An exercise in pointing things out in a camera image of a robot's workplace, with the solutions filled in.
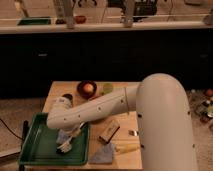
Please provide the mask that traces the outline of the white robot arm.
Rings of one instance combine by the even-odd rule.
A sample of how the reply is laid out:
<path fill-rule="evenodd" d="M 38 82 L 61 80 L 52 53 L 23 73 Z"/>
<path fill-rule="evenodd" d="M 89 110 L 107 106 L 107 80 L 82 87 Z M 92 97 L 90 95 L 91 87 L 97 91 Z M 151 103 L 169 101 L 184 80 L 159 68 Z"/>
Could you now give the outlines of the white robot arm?
<path fill-rule="evenodd" d="M 71 107 L 58 97 L 47 117 L 51 129 L 134 111 L 137 114 L 143 171 L 198 171 L 191 111 L 182 84 L 155 73 L 141 82 Z"/>

